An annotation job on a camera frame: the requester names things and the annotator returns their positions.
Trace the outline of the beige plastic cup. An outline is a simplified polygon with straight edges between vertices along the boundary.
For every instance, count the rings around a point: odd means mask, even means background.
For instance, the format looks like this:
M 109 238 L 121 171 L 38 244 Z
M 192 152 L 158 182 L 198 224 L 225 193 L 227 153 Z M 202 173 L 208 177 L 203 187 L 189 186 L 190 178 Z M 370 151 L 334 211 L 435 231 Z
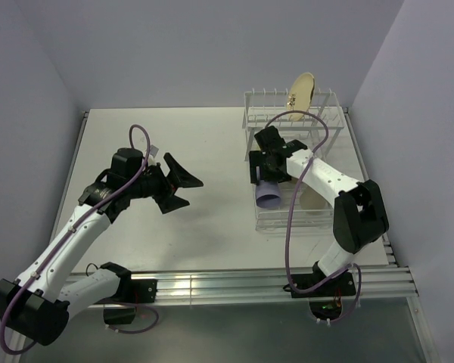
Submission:
M 299 201 L 300 207 L 304 210 L 321 210 L 326 205 L 325 198 L 308 186 L 300 195 Z

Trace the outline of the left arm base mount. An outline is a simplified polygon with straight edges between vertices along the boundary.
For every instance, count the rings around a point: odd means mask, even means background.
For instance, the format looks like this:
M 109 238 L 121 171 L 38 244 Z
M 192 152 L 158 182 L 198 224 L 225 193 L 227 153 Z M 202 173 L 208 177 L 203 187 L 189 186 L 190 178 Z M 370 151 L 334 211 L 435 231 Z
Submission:
M 121 280 L 113 296 L 103 298 L 101 303 L 153 303 L 157 293 L 157 279 L 131 279 Z

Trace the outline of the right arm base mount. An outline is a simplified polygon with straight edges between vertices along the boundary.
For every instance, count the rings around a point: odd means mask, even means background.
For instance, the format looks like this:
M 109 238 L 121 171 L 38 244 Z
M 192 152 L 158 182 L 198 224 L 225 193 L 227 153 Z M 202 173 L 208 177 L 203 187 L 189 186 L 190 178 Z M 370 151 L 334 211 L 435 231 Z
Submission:
M 292 275 L 293 282 L 299 290 L 306 290 L 320 282 L 321 275 L 318 273 L 310 274 L 294 274 Z M 332 278 L 325 282 L 321 287 L 317 287 L 308 293 L 300 294 L 293 292 L 289 284 L 283 286 L 283 291 L 289 293 L 292 298 L 305 297 L 345 297 L 356 295 L 356 285 L 353 280 L 353 275 L 346 271 L 336 278 Z

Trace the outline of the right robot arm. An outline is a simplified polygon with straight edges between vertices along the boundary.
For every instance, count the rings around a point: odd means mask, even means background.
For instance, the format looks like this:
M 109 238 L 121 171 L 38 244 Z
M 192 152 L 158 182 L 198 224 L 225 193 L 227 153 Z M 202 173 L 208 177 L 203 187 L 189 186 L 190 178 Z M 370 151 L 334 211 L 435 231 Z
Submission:
M 248 157 L 251 184 L 259 187 L 297 180 L 288 210 L 286 247 L 301 185 L 313 189 L 333 209 L 334 242 L 316 263 L 319 271 L 312 278 L 316 292 L 330 294 L 338 286 L 338 275 L 350 267 L 355 256 L 389 229 L 381 189 L 375 181 L 359 181 L 317 157 L 316 151 L 327 137 L 309 148 L 297 139 L 284 140 L 276 127 L 269 126 L 256 133 L 254 139 L 258 148 Z

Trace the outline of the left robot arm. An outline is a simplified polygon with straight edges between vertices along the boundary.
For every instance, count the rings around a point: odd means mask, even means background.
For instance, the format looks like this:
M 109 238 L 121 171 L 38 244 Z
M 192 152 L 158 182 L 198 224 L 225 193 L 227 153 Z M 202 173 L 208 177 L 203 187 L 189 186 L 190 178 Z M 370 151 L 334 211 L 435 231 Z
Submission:
M 106 262 L 92 275 L 67 286 L 72 269 L 94 241 L 106 231 L 132 200 L 152 198 L 163 214 L 186 207 L 176 196 L 180 188 L 201 188 L 203 182 L 187 172 L 173 156 L 163 157 L 169 172 L 134 148 L 120 148 L 111 165 L 86 187 L 69 222 L 41 256 L 15 280 L 0 280 L 1 329 L 10 328 L 47 346 L 67 323 L 103 299 L 132 305 L 131 271 Z

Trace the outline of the purple plastic cup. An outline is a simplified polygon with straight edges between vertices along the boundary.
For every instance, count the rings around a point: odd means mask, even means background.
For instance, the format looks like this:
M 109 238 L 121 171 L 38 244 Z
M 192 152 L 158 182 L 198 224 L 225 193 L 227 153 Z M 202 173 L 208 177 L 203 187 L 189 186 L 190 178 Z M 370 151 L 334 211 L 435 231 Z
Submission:
M 255 187 L 255 201 L 261 209 L 274 209 L 281 205 L 281 190 L 278 183 L 259 181 Z

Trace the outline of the cream floral plate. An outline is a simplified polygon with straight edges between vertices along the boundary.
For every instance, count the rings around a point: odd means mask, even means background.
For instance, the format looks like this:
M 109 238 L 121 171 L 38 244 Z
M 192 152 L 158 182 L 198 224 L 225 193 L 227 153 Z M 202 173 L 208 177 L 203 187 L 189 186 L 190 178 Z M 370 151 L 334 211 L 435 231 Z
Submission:
M 306 72 L 299 75 L 288 92 L 286 110 L 308 111 L 313 99 L 315 85 L 316 81 L 313 74 Z

